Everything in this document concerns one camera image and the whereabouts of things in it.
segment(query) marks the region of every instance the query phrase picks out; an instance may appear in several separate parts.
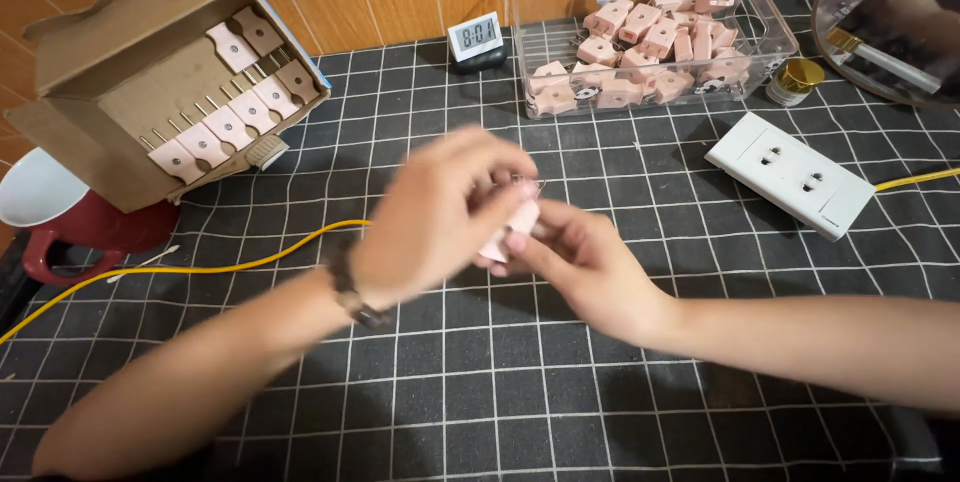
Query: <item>box flap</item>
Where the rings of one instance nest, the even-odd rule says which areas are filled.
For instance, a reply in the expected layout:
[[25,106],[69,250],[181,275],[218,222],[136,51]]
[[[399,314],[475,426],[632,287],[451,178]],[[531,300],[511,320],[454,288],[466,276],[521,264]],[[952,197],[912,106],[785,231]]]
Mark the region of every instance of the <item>box flap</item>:
[[139,145],[126,146],[114,139],[131,137],[117,127],[113,138],[91,137],[80,123],[68,120],[56,107],[69,109],[74,120],[105,116],[95,104],[72,99],[41,98],[6,111],[6,118],[30,142],[43,148],[66,169],[122,212],[132,212],[163,200],[180,183],[158,169]]
[[213,0],[98,0],[84,11],[32,24],[24,37],[39,39],[36,91],[57,84],[134,45]]

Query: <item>outlet socket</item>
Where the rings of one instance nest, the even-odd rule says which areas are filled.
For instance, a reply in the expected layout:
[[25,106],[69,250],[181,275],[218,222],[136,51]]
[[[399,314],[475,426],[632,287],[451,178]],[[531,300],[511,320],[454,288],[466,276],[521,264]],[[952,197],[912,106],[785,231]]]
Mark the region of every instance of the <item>outlet socket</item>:
[[767,120],[747,113],[706,160],[832,242],[876,188]]

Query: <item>digital clock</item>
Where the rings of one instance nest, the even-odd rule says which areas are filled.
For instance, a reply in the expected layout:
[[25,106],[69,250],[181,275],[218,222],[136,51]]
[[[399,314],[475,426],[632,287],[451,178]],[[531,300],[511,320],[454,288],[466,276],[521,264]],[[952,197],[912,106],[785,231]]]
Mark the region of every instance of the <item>digital clock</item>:
[[457,63],[503,46],[496,12],[450,26],[446,36]]

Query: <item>wall outlet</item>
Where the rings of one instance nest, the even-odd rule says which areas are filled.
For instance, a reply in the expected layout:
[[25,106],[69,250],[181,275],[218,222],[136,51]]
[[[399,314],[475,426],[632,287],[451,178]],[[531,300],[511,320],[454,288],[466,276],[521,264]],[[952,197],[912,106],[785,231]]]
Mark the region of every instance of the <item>wall outlet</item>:
[[846,233],[877,190],[753,113],[706,160],[831,242]]

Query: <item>red mug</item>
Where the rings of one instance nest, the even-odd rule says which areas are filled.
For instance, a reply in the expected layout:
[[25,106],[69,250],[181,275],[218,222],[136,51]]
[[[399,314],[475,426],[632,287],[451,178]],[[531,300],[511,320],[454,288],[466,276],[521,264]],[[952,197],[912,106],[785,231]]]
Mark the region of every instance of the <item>red mug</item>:
[[[179,216],[180,209],[165,200],[124,214],[40,148],[0,180],[0,220],[30,231],[23,267],[43,283],[74,285],[111,269],[126,255],[156,247],[170,238]],[[82,273],[56,275],[47,251],[57,240],[101,249],[103,256]]]

